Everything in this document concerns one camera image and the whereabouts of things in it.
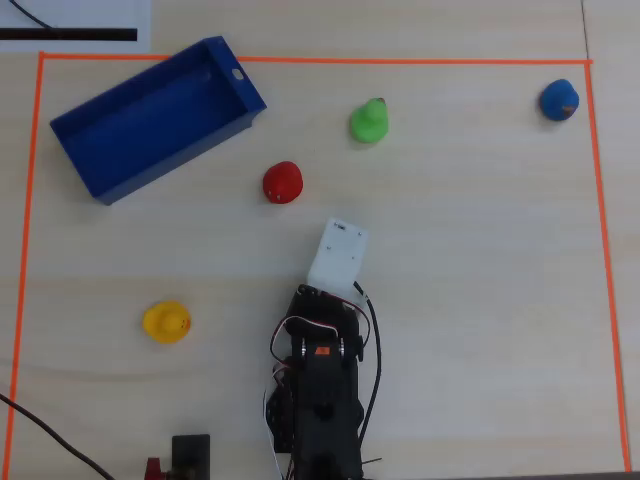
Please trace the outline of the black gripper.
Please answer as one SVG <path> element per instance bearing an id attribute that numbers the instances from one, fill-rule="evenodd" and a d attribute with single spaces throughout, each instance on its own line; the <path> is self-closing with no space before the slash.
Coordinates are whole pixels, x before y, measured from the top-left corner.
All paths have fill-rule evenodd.
<path id="1" fill-rule="evenodd" d="M 337 330 L 358 330 L 365 318 L 359 305 L 306 284 L 299 285 L 293 295 L 292 314 Z"/>

